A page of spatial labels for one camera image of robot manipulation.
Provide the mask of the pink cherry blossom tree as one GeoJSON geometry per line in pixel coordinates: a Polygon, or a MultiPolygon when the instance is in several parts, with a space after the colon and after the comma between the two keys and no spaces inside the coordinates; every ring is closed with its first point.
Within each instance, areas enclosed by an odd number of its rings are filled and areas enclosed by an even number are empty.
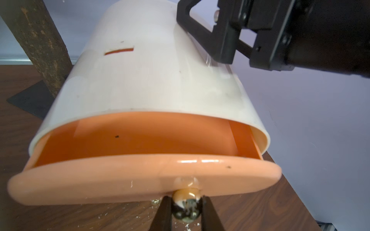
{"type": "Polygon", "coordinates": [[[7,99],[44,119],[73,65],[44,1],[1,1],[1,17],[42,80],[7,99]]]}

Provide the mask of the orange top drawer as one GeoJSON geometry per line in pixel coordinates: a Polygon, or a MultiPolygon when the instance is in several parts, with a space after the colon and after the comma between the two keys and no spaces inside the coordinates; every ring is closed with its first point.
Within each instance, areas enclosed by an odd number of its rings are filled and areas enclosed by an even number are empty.
{"type": "Polygon", "coordinates": [[[193,114],[124,112],[47,132],[7,189],[28,206],[169,196],[176,217],[192,221],[203,196],[257,192],[281,176],[278,165],[263,160],[249,125],[193,114]]]}

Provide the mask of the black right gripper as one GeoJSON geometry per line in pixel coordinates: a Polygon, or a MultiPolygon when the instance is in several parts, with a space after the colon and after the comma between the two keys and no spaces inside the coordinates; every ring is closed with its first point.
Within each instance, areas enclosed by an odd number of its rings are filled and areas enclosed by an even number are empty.
{"type": "Polygon", "coordinates": [[[190,16],[196,4],[179,1],[177,23],[217,62],[240,52],[269,71],[370,75],[369,1],[219,1],[212,30],[190,16]]]}

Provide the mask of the cream cylindrical drawer cabinet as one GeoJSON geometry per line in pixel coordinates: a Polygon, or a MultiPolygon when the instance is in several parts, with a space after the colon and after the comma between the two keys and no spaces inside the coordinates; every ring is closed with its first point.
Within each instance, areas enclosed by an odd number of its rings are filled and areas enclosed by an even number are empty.
{"type": "Polygon", "coordinates": [[[176,3],[119,1],[107,9],[29,145],[82,118],[126,111],[189,113],[251,126],[270,146],[238,76],[176,22],[176,3]]]}

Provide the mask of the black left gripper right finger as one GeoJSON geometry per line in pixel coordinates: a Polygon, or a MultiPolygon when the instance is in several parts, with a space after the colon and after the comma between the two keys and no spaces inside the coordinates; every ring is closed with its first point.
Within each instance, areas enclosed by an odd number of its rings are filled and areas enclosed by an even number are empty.
{"type": "Polygon", "coordinates": [[[202,197],[201,230],[225,231],[210,197],[207,196],[202,197]]]}

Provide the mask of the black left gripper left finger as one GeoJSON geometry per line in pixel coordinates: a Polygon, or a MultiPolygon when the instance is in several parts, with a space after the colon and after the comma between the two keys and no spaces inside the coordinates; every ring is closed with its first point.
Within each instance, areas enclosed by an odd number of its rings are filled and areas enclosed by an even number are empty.
{"type": "Polygon", "coordinates": [[[172,230],[172,198],[165,196],[155,214],[149,231],[171,231],[172,230]]]}

